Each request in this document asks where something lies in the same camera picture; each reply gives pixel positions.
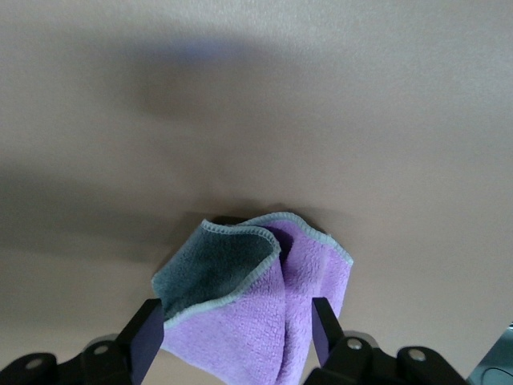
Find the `purple cloth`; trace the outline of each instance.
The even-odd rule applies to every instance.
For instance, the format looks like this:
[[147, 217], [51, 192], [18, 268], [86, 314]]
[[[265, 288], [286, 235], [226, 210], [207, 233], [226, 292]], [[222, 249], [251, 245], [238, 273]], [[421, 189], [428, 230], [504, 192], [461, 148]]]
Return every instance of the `purple cloth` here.
[[291, 213], [233, 227], [242, 226], [270, 231], [280, 257], [229, 303], [167, 321], [162, 348], [229, 384], [297, 385], [312, 338], [312, 298], [328, 298], [339, 315], [353, 261]]

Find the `silver screw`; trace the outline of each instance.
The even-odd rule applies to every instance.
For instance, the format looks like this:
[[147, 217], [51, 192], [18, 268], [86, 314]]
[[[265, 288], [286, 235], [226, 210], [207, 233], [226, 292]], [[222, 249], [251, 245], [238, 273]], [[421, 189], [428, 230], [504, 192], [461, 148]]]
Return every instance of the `silver screw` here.
[[95, 353], [95, 355], [102, 355], [103, 353], [105, 353], [108, 350], [109, 350], [109, 346], [102, 345], [102, 346], [98, 346], [93, 353]]
[[28, 371], [31, 371], [32, 369], [35, 369], [36, 367], [38, 367], [41, 364], [42, 364], [42, 359], [33, 359], [27, 365], [25, 365], [25, 369], [27, 369]]
[[408, 354], [414, 361], [419, 361], [420, 363], [426, 361], [426, 355], [419, 349], [410, 349], [410, 351], [408, 351]]
[[354, 351], [359, 351], [362, 348], [362, 341], [355, 338], [350, 338], [347, 340], [347, 346], [353, 349]]

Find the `beige surface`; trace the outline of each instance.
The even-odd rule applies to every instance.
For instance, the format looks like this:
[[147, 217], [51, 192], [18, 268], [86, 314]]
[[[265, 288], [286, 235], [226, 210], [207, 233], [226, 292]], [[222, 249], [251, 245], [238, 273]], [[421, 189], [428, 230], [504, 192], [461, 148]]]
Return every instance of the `beige surface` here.
[[513, 319], [512, 11], [0, 2], [0, 366], [118, 331], [202, 217], [294, 209], [355, 260], [344, 327], [468, 375]]

